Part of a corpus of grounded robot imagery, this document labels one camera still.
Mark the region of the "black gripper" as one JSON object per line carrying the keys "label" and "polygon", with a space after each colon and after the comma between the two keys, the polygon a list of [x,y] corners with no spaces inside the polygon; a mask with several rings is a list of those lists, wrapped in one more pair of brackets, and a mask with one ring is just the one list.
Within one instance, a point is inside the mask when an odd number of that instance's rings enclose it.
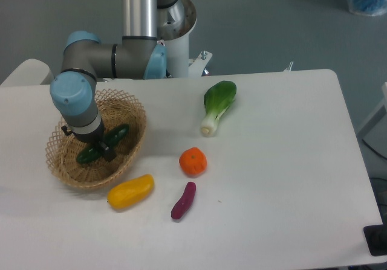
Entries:
{"label": "black gripper", "polygon": [[61,130],[65,136],[74,135],[78,141],[83,143],[97,143],[96,148],[105,161],[111,162],[116,158],[114,147],[108,141],[102,141],[105,130],[103,121],[100,120],[85,127],[72,128],[64,125],[61,127]]}

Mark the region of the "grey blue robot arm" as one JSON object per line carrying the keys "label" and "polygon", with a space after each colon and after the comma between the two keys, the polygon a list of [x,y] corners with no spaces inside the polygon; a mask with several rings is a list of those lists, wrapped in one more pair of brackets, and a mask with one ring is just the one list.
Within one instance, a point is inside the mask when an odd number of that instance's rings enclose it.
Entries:
{"label": "grey blue robot arm", "polygon": [[168,76],[167,52],[157,31],[158,13],[179,0],[122,0],[121,43],[103,44],[87,31],[69,35],[63,51],[61,73],[50,85],[50,94],[66,126],[66,136],[91,144],[106,161],[115,157],[94,96],[99,78],[164,79]]}

